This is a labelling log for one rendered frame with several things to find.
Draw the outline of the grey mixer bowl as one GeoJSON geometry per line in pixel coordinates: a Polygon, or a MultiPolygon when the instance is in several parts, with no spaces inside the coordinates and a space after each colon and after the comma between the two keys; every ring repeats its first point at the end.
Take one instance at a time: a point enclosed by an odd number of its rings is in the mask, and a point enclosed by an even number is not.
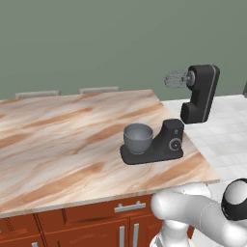
{"type": "Polygon", "coordinates": [[[132,123],[123,130],[124,145],[134,154],[145,152],[151,145],[152,129],[144,123],[132,123]]]}

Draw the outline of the black stand mixer base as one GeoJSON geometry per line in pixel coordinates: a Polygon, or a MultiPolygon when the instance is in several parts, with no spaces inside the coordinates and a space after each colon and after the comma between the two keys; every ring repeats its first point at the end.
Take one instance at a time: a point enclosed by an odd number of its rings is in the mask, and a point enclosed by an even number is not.
{"type": "Polygon", "coordinates": [[[184,124],[181,120],[164,120],[159,133],[152,137],[151,145],[145,152],[134,154],[123,143],[120,147],[123,162],[137,165],[182,158],[183,130],[184,124]]]}

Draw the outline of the grey chair back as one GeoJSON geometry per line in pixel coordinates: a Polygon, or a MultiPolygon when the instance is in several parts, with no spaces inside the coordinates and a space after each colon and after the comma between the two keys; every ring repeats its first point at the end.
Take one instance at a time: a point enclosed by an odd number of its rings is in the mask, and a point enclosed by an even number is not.
{"type": "Polygon", "coordinates": [[[33,97],[48,97],[48,96],[60,96],[61,91],[38,91],[38,92],[25,92],[15,93],[16,99],[33,98],[33,97]]]}
{"type": "Polygon", "coordinates": [[[80,95],[87,94],[96,94],[96,93],[111,93],[111,92],[119,92],[119,86],[111,86],[111,87],[94,87],[94,88],[82,88],[78,90],[80,95]]]}

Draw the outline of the red-brown wide drawer front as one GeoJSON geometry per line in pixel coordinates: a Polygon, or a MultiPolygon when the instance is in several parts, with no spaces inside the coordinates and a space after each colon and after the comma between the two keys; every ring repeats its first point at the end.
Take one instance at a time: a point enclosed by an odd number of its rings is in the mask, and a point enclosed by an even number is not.
{"type": "Polygon", "coordinates": [[[68,224],[83,222],[83,221],[92,221],[95,219],[105,219],[110,217],[116,217],[119,215],[124,215],[125,213],[132,212],[146,212],[150,210],[151,203],[151,195],[144,195],[132,198],[118,199],[114,201],[83,205],[83,206],[74,206],[68,207],[63,210],[65,219],[68,224]],[[118,206],[118,204],[122,204],[123,206],[133,205],[137,201],[141,203],[145,203],[146,207],[131,211],[119,212],[115,213],[114,208],[118,206]]]}

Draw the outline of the red-brown cupboard door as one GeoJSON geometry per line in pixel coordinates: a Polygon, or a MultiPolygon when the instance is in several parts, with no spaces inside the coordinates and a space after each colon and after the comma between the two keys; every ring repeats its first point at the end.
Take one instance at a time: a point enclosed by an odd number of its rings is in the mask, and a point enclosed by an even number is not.
{"type": "Polygon", "coordinates": [[[124,226],[124,247],[127,247],[126,219],[46,233],[45,239],[48,247],[120,247],[120,226],[124,226]]]}
{"type": "Polygon", "coordinates": [[[144,214],[132,217],[129,220],[129,247],[133,242],[133,225],[139,223],[139,236],[137,247],[150,247],[152,239],[159,233],[162,221],[154,217],[153,214],[144,214]]]}
{"type": "Polygon", "coordinates": [[[0,241],[0,247],[32,247],[31,244],[33,242],[38,242],[39,247],[44,247],[43,241],[39,235],[0,241]]]}

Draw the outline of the red-brown narrow drawer front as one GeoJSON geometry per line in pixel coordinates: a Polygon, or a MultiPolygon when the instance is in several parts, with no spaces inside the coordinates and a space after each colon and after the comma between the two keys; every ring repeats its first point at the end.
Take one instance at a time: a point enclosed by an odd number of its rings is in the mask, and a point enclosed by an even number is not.
{"type": "Polygon", "coordinates": [[[41,238],[37,219],[33,214],[0,219],[0,242],[24,238],[41,238]]]}

